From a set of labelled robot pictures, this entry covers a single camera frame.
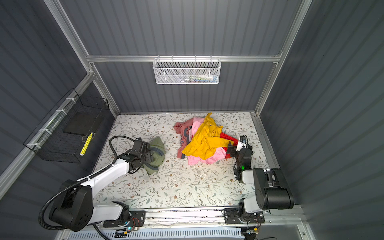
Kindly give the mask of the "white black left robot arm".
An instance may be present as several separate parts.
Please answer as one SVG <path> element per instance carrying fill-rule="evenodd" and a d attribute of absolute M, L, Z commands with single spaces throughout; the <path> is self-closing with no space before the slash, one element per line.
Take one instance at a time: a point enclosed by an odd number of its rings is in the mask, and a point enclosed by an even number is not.
<path fill-rule="evenodd" d="M 89 225 L 104 221 L 117 221 L 125 227 L 132 224 L 128 205 L 113 201 L 110 204 L 94 204 L 94 197 L 116 179 L 136 173 L 143 165 L 153 160 L 150 144 L 141 138 L 125 139 L 133 146 L 117 154 L 111 137 L 109 147 L 113 160 L 106 167 L 76 181 L 64 182 L 58 193 L 52 196 L 40 210 L 39 224 L 47 230 L 69 229 L 78 232 Z"/>

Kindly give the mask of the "olive green cloth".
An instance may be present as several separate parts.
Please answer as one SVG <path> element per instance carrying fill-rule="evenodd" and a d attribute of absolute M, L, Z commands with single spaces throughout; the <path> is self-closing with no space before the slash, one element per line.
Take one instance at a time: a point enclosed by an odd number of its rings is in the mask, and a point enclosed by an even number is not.
<path fill-rule="evenodd" d="M 148 175 L 157 173 L 165 160 L 166 149 L 160 137 L 152 139 L 149 145 L 150 159 L 143 165 Z"/>

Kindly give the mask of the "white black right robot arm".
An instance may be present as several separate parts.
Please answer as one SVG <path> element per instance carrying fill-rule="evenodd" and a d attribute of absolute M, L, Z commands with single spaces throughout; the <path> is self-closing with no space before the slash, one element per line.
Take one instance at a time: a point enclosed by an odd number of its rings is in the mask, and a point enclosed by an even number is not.
<path fill-rule="evenodd" d="M 230 150 L 235 158 L 234 175 L 242 184 L 253 186 L 254 191 L 238 203 L 235 217 L 243 223 L 262 223 L 263 211 L 290 210 L 295 205 L 294 196 L 281 169 L 251 168 L 252 150 Z"/>

